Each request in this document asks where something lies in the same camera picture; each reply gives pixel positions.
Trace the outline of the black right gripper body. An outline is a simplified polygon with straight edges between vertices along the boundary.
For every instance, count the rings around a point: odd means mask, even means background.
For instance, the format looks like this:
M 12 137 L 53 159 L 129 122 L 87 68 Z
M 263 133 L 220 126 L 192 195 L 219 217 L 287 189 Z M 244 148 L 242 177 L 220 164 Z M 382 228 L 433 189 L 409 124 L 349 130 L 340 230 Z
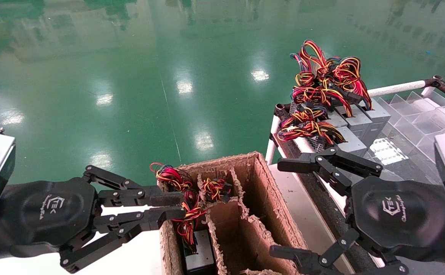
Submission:
M 352 226 L 383 249 L 431 247 L 445 231 L 440 186 L 368 176 L 351 187 L 350 199 Z

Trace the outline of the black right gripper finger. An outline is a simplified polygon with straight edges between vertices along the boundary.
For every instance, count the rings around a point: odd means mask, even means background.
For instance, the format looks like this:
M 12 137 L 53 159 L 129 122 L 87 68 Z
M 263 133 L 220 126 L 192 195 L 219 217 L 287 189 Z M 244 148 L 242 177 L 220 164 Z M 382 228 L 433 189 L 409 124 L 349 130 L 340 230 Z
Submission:
M 351 180 L 339 169 L 367 178 L 380 176 L 382 165 L 343 150 L 329 148 L 320 153 L 302 153 L 299 158 L 280 158 L 277 169 L 292 173 L 317 173 L 339 195 L 350 195 Z
M 359 243 L 360 233 L 349 229 L 336 242 L 334 242 L 322 255 L 306 249 L 297 249 L 287 246 L 272 245 L 269 254 L 275 258 L 293 261 L 299 273 L 304 275 L 342 275 L 334 270 L 335 261 L 344 254 L 354 243 Z M 365 270 L 359 275 L 408 275 L 409 268 L 398 260 L 393 254 L 383 254 L 385 266 L 374 270 Z

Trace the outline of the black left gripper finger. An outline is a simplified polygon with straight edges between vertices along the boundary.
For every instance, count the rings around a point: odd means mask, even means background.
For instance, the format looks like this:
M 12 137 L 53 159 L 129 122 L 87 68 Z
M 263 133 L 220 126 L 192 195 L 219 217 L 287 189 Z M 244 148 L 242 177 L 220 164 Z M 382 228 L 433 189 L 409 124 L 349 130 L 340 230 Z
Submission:
M 131 179 L 89 165 L 82 177 L 87 183 L 97 182 L 111 190 L 98 193 L 104 207 L 173 207 L 184 201 L 182 192 L 163 192 L 159 186 L 141 186 Z
M 165 221 L 179 220 L 184 216 L 185 210 L 180 207 L 155 207 L 142 212 L 92 217 L 87 226 L 88 233 L 101 233 L 103 236 L 81 248 L 62 250 L 61 266 L 69 273 L 77 273 L 140 233 L 159 230 Z

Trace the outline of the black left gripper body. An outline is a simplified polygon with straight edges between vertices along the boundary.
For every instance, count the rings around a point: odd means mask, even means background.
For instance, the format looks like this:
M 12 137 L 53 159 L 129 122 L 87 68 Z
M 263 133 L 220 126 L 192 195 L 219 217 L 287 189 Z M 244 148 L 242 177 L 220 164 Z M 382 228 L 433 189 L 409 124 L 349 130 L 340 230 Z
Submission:
M 0 199 L 0 255 L 58 252 L 88 226 L 96 196 L 81 178 L 6 187 Z

